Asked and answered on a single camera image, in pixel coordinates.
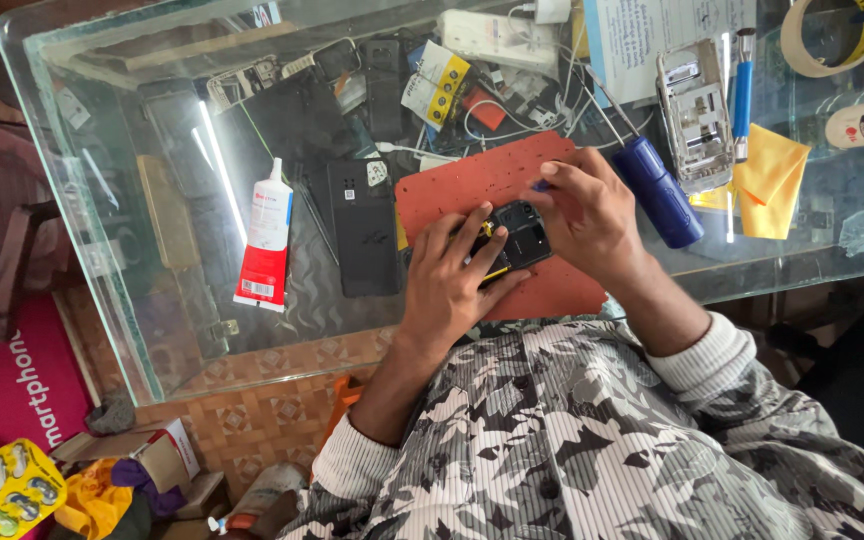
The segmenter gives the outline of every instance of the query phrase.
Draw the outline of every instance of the hand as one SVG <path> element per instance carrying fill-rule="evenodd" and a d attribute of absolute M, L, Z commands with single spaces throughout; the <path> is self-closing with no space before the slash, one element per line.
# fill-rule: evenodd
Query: hand
<path fill-rule="evenodd" d="M 583 148 L 543 163 L 539 172 L 552 188 L 529 189 L 519 198 L 538 209 L 556 255 L 609 291 L 655 266 L 636 226 L 636 197 L 602 153 Z M 575 202 L 581 209 L 569 212 Z"/>
<path fill-rule="evenodd" d="M 488 288 L 479 289 L 509 236 L 506 227 L 498 227 L 491 240 L 465 264 L 482 222 L 491 213 L 492 204 L 483 202 L 468 219 L 446 215 L 415 239 L 405 290 L 405 316 L 395 338 L 411 353 L 440 362 L 456 340 L 517 284 L 531 277 L 527 270 L 510 272 Z M 462 228 L 450 244 L 450 233 L 460 225 Z"/>

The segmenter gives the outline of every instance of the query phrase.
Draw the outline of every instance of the tape roll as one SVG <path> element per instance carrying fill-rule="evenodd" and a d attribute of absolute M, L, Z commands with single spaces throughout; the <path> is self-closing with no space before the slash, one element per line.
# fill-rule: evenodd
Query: tape roll
<path fill-rule="evenodd" d="M 862 35 L 858 45 L 840 65 L 829 67 L 810 55 L 806 50 L 806 43 L 802 41 L 802 25 L 806 17 L 806 8 L 811 3 L 812 0 L 797 0 L 789 7 L 785 20 L 782 21 L 779 43 L 788 65 L 805 77 L 819 78 L 829 77 L 862 64 L 864 62 L 864 23 L 862 23 Z M 855 3 L 860 10 L 864 11 L 864 0 L 855 0 Z"/>

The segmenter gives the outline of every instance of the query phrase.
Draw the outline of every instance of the glue tube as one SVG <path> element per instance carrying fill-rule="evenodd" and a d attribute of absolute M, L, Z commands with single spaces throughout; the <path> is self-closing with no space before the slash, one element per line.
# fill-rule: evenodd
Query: glue tube
<path fill-rule="evenodd" d="M 232 300 L 285 311 L 285 252 L 291 217 L 292 188 L 282 182 L 282 160 L 276 157 L 269 179 L 255 183 L 246 254 Z"/>

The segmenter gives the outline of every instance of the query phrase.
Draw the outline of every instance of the glass tabletop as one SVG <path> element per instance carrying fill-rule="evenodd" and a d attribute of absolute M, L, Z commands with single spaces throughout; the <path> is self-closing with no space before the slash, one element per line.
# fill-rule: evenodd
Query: glass tabletop
<path fill-rule="evenodd" d="M 387 341 L 404 307 L 402 293 L 343 295 L 335 225 L 331 212 L 320 211 L 329 196 L 323 191 L 328 162 L 375 150 L 369 141 L 373 118 L 361 104 L 366 90 L 358 78 L 361 68 L 341 69 L 343 55 L 375 40 L 396 41 L 412 52 L 436 39 L 446 10 L 505 18 L 520 3 L 83 4 L 91 3 L 49 0 L 10 11 L 0 20 L 0 46 L 135 402 L 147 405 L 377 362 L 378 345 L 354 358 L 336 352 L 322 360 L 321 353 L 333 350 L 339 337 L 358 339 L 366 349 Z M 815 4 L 809 21 L 850 13 L 847 5 Z M 581 23 L 589 19 L 580 6 L 568 23 L 552 26 L 563 51 L 570 52 L 570 46 L 581 43 L 572 38 L 585 33 Z M 753 122 L 815 147 L 788 239 L 742 236 L 736 217 L 737 235 L 729 241 L 726 213 L 703 212 L 704 238 L 670 250 L 645 215 L 638 215 L 649 251 L 703 303 L 864 275 L 864 253 L 848 256 L 839 245 L 843 221 L 864 211 L 864 148 L 838 151 L 822 136 L 833 111 L 863 99 L 864 63 L 822 79 L 794 73 L 780 51 L 779 30 L 788 6 L 780 0 L 760 0 L 755 6 L 751 106 Z M 569 80 L 569 52 L 558 58 L 558 77 L 552 72 L 531 79 L 540 86 L 534 99 L 549 110 Z M 361 63 L 361 52 L 352 56 Z M 303 62 L 333 71 L 337 64 L 343 73 L 310 71 Z M 283 68 L 295 74 L 283 78 Z M 487 63 L 481 69 L 498 70 Z M 408 74 L 398 73 L 398 82 Z M 284 91 L 287 85 L 298 90 Z M 369 88 L 372 92 L 376 86 Z M 268 99 L 270 92 L 278 93 Z M 573 86 L 565 103 L 580 98 L 580 92 L 578 84 Z M 656 104 L 654 97 L 642 99 L 627 104 L 626 111 L 670 163 Z M 606 114 L 616 117 L 612 109 Z M 613 141 L 594 110 L 580 118 L 570 135 L 577 145 Z M 476 122 L 474 129 L 484 133 Z M 495 132 L 516 129 L 505 122 Z M 426 132 L 423 121 L 409 113 L 402 137 L 393 142 L 429 149 Z M 438 151 L 462 157 L 515 139 L 459 140 L 451 153 Z M 316 150 L 308 151 L 309 145 Z M 603 153 L 617 148 L 606 147 Z M 283 158 L 294 189 L 281 314 L 233 302 L 253 184 L 268 176 L 272 155 Z M 413 153 L 385 157 L 394 180 L 419 170 Z M 403 283 L 406 257 L 401 251 Z M 364 338 L 367 333 L 376 338 Z M 309 352 L 318 360 L 282 360 L 289 347 L 303 344 L 318 344 L 319 352 Z M 246 358 L 266 362 L 261 373 L 227 374 L 235 360 Z M 203 375 L 227 383 L 202 385 Z"/>

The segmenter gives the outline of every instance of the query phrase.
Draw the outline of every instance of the shirt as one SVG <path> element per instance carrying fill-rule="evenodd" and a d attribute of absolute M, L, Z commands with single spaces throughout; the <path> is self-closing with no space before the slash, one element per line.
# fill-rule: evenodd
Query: shirt
<path fill-rule="evenodd" d="M 607 322 L 451 350 L 401 448 L 342 419 L 280 536 L 864 539 L 864 450 L 747 331 L 640 350 Z"/>

